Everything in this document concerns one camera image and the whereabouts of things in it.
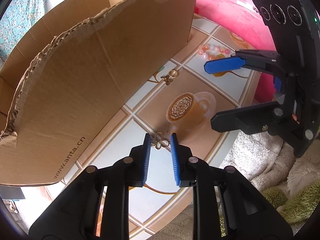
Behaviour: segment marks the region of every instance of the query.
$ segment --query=torn cardboard edge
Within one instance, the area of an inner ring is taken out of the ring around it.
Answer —
[[[51,43],[48,44],[40,53],[38,53],[36,58],[31,61],[30,67],[28,67],[28,69],[24,73],[15,91],[11,108],[8,113],[6,128],[0,134],[0,146],[3,138],[7,136],[14,136],[15,138],[17,137],[16,134],[11,134],[14,132],[15,123],[19,123],[19,118],[17,117],[19,110],[23,106],[28,95],[28,86],[30,86],[40,76],[46,60],[50,58],[52,53],[55,51],[55,48],[63,43],[65,39],[75,37],[78,32],[83,32],[84,35],[81,36],[83,38],[94,33],[96,30],[103,28],[109,21],[111,21],[112,17],[115,17],[121,12],[123,7],[133,2],[135,2],[135,0],[122,0],[110,8],[105,8],[96,16],[90,17],[80,22],[71,29],[61,33],[59,36],[55,36]],[[95,25],[95,27],[97,28],[88,28],[88,26],[91,25]]]

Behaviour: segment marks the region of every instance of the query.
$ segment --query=white tile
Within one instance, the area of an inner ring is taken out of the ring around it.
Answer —
[[[103,149],[92,165],[98,169],[112,166],[116,161],[129,156],[133,147],[143,144],[145,137],[143,130],[134,120],[131,120],[121,132],[113,138],[109,145]]]
[[[231,131],[227,138],[225,139],[224,143],[221,145],[220,149],[215,154],[214,158],[209,162],[210,166],[219,167],[224,158],[227,156],[228,152],[230,151],[233,143],[235,142],[238,136],[239,130]]]
[[[172,196],[156,193],[146,187],[136,187],[129,191],[129,214],[143,223]]]
[[[179,190],[174,180],[172,157],[168,150],[151,148],[146,184],[162,192],[177,192]]]
[[[162,70],[156,75],[158,81],[161,81],[161,76],[167,75],[170,70],[175,68],[176,65],[171,61],[168,61],[162,67]],[[156,81],[154,76],[149,78],[150,80]],[[133,109],[157,84],[147,81],[143,86],[127,101],[126,105]]]
[[[131,237],[130,239],[131,240],[147,240],[150,236],[152,236],[152,235],[143,230],[142,232],[140,232],[136,236]]]
[[[225,48],[224,45],[222,45],[220,42],[218,42],[215,39],[210,39],[208,44]],[[215,56],[218,53],[212,52],[211,50],[209,50],[209,54]],[[232,73],[226,73],[221,77],[214,77],[213,75],[208,74],[204,71],[205,62],[206,60],[201,55],[196,54],[188,63],[186,63],[186,66],[190,67],[191,69],[199,73],[201,76],[203,76],[205,79],[215,84],[217,87],[225,91],[228,95],[230,95],[236,101],[239,101],[242,91],[248,79],[238,77]],[[250,70],[245,68],[234,70],[233,72],[244,77],[248,77],[250,74]]]
[[[63,190],[65,185],[61,181],[59,181],[56,184],[49,185],[46,187],[47,187],[47,190],[49,191],[50,195],[52,196],[52,198],[55,199],[61,193],[61,191]]]
[[[79,170],[78,166],[76,164],[73,164],[70,171],[64,176],[64,182],[67,184],[78,170]]]
[[[210,34],[213,29],[218,26],[218,24],[209,22],[206,19],[194,19],[192,21],[192,25],[208,34]]]

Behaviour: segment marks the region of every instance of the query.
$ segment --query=tile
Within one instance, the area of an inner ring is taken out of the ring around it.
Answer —
[[[146,187],[129,191],[129,214],[144,223],[155,214],[172,195],[156,193]]]
[[[123,109],[120,109],[80,155],[78,158],[79,163],[84,166],[89,161],[89,158],[97,152],[97,150],[127,117],[128,114]]]
[[[161,216],[155,218],[147,228],[153,232],[158,232],[174,218],[176,218],[193,200],[193,191],[191,188],[185,190],[184,194],[175,201],[172,206],[165,210]]]
[[[223,44],[215,39],[210,39],[208,41],[209,45],[219,46],[225,48]],[[212,55],[216,55],[217,52],[209,52]],[[219,87],[221,90],[225,91],[236,101],[240,100],[243,89],[247,83],[247,78],[250,74],[250,69],[241,68],[238,70],[233,70],[233,73],[226,73],[221,77],[214,77],[211,74],[208,74],[204,71],[204,63],[206,60],[198,54],[195,54],[194,57],[188,61],[185,65],[190,67],[192,70],[196,71],[198,74],[203,76],[206,80],[210,81],[212,84]]]
[[[215,29],[215,27],[218,26],[218,24],[209,22],[208,20],[202,18],[202,19],[193,19],[192,26],[210,34]]]
[[[167,75],[168,72],[176,66],[177,65],[171,61],[164,64],[158,72],[150,77],[149,81],[144,83],[143,86],[126,102],[126,105],[130,109],[134,109],[135,106],[158,85],[158,83],[162,82],[161,76]]]
[[[208,38],[208,35],[191,28],[191,39],[189,40],[188,44],[180,50],[173,59],[183,63],[190,55],[198,49],[199,45],[204,43],[204,40]]]
[[[190,73],[185,69],[179,71],[179,76],[168,86],[163,87],[138,111],[137,115],[149,126],[153,131],[162,132],[164,138],[170,138],[170,133],[173,131],[173,124],[170,125],[166,118],[167,109],[172,101],[179,95],[190,92],[196,94],[197,97],[211,95],[214,97],[215,103],[209,102],[209,107],[203,116],[200,112],[193,116],[199,120],[199,125],[188,126],[185,129],[190,131],[185,134],[184,129],[181,133],[177,132],[179,142],[191,148],[193,154],[202,159],[212,152],[215,143],[220,138],[220,133],[214,131],[210,127],[210,119],[216,112],[229,110],[235,108],[235,105],[219,94],[214,88],[203,82],[201,79]],[[201,101],[204,107],[207,105],[206,101]]]
[[[131,148],[143,143],[146,131],[133,119],[116,135],[92,162],[98,169],[112,166],[116,161],[129,156]]]
[[[131,237],[131,240],[147,240],[149,237],[151,237],[152,235],[147,233],[146,231],[142,231],[139,234],[137,234],[136,236]]]
[[[161,192],[177,192],[179,187],[174,180],[171,153],[161,148],[152,147],[146,184]]]
[[[72,177],[78,172],[80,169],[76,164],[73,164],[70,171],[64,176],[64,182],[68,184],[68,182],[72,179]]]
[[[214,38],[217,38],[219,41],[228,44],[234,50],[236,49],[254,49],[249,43],[244,41],[238,35],[234,34],[233,32],[229,31],[228,29],[220,26],[216,29],[215,33],[213,34]]]
[[[45,186],[48,190],[48,192],[50,193],[50,195],[52,196],[53,199],[55,199],[64,189],[65,185],[59,181],[56,184],[52,184],[49,186]]]

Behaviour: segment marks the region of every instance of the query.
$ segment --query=cardboard flap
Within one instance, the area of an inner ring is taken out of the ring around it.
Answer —
[[[63,1],[37,21],[18,42],[4,62],[0,77],[11,87],[17,88],[30,62],[52,41],[54,36],[60,35],[108,7],[110,7],[109,0]]]
[[[17,87],[1,134],[0,184],[62,179],[122,105],[186,44],[195,1],[124,0],[55,37]]]

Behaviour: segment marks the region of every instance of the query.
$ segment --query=metal screw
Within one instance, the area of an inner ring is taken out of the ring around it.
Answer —
[[[273,110],[273,112],[275,113],[276,116],[282,116],[283,115],[283,111],[280,108],[275,108]]]
[[[227,173],[234,173],[236,171],[236,168],[234,166],[227,166],[226,171]]]
[[[88,167],[85,168],[85,171],[86,171],[87,173],[93,173],[93,172],[96,171],[96,169],[97,169],[96,166],[90,165],[90,166],[88,166]]]
[[[313,139],[313,132],[311,131],[311,130],[306,130],[305,131],[305,136],[306,136],[306,138],[308,139],[308,140],[312,140]]]
[[[132,158],[132,157],[125,157],[125,158],[123,159],[123,162],[124,162],[124,163],[132,163],[132,162],[133,162],[133,158]]]
[[[198,161],[199,161],[199,160],[198,160],[197,157],[192,156],[192,157],[189,158],[189,162],[190,162],[190,163],[197,163]]]
[[[262,126],[262,131],[266,131],[266,130],[268,130],[269,129],[269,126],[268,125],[264,125],[264,126]]]

